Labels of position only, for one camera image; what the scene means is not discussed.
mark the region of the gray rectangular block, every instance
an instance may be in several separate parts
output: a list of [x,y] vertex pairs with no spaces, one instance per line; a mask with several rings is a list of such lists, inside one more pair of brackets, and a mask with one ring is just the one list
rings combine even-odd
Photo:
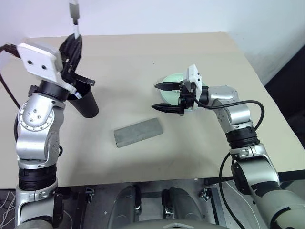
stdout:
[[163,134],[163,130],[158,118],[153,118],[114,131],[115,142],[118,148],[160,134]]

